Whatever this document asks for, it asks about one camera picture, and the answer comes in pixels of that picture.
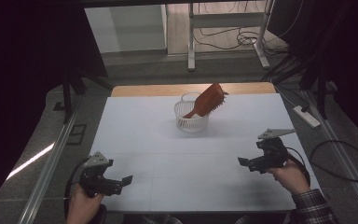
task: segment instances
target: orange brush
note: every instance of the orange brush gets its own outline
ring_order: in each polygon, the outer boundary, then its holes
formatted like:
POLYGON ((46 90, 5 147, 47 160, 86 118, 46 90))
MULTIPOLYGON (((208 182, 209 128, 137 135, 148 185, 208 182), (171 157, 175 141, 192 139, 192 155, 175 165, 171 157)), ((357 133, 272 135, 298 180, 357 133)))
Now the orange brush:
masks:
POLYGON ((204 117, 220 106, 224 102, 224 99, 225 95, 222 87, 218 83, 214 83, 197 97, 193 110, 184 115, 183 118, 191 119, 195 114, 204 117))

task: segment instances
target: wall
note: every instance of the wall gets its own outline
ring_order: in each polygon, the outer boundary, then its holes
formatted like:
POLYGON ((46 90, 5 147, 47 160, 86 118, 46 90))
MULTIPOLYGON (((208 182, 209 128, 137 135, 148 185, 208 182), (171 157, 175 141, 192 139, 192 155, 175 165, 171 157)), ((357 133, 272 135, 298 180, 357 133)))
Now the wall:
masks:
POLYGON ((166 49, 165 6, 85 10, 101 53, 166 49))

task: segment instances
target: wire basket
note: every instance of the wire basket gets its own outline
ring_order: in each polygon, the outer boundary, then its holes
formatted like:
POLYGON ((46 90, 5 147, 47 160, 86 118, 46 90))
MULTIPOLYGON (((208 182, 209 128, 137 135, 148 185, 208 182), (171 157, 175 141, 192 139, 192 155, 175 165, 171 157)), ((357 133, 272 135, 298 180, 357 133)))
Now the wire basket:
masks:
POLYGON ((188 114, 194 108, 195 101, 184 100, 189 94, 200 94, 198 92, 189 92, 182 95, 181 100, 175 104, 174 112, 176 116, 176 126, 185 133, 198 133, 204 130, 208 124, 209 115, 193 119, 184 119, 183 116, 188 114))

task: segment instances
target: person's arm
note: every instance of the person's arm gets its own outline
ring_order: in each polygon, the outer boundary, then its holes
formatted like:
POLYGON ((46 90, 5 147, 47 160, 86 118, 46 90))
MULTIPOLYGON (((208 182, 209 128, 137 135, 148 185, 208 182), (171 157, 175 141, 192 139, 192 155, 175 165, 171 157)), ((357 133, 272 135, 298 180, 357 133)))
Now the person's arm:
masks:
POLYGON ((307 179, 293 161, 288 160, 283 168, 270 168, 266 171, 273 174, 275 179, 292 193, 299 223, 338 223, 322 193, 318 189, 310 189, 307 179))
POLYGON ((100 208, 103 194, 97 194, 91 198, 79 185, 76 186, 69 203, 66 224, 86 224, 97 214, 100 208))

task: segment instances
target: gray floor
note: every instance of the gray floor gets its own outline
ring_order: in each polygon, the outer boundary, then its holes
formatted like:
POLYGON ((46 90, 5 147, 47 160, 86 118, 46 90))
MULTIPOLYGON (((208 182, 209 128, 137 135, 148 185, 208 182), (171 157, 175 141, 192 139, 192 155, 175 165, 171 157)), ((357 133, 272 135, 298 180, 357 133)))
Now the gray floor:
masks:
MULTIPOLYGON (((253 51, 199 54, 196 71, 187 72, 186 56, 164 56, 158 52, 152 54, 110 54, 104 55, 109 77, 103 78, 114 86, 177 83, 212 83, 212 82, 246 82, 259 80, 265 73, 253 51)), ((269 56, 272 65, 277 64, 282 56, 269 56)), ((285 80, 282 85, 298 91, 301 75, 285 80)), ((75 125, 86 124, 84 137, 69 136, 63 148, 57 167, 48 183, 40 207, 36 208, 34 223, 64 223, 62 198, 66 181, 75 165, 88 157, 96 134, 104 102, 110 91, 85 79, 88 88, 86 95, 75 96, 81 104, 78 108, 75 125)), ((290 91, 282 90, 295 105, 304 102, 290 91)), ((57 102, 62 102, 62 88, 57 87, 48 93, 46 109, 30 139, 26 149, 14 168, 30 160, 34 155, 57 141, 62 131, 63 111, 54 111, 57 102)), ((321 128, 312 129, 293 111, 292 105, 285 101, 288 113, 295 125, 300 142, 308 154, 322 141, 326 140, 321 128)), ((335 130, 339 140, 344 140, 358 147, 358 129, 339 109, 333 95, 326 97, 328 122, 335 130)), ((51 151, 35 162, 13 175, 0 189, 0 223, 16 223, 31 195, 44 163, 51 151)), ((350 153, 358 169, 358 154, 350 153)), ((326 165, 338 173, 342 168, 330 147, 320 150, 315 162, 326 165)), ((358 223, 358 196, 353 185, 348 181, 336 179, 318 168, 313 168, 327 201, 337 214, 340 223, 358 223)), ((121 223, 121 214, 110 214, 107 223, 121 223)))

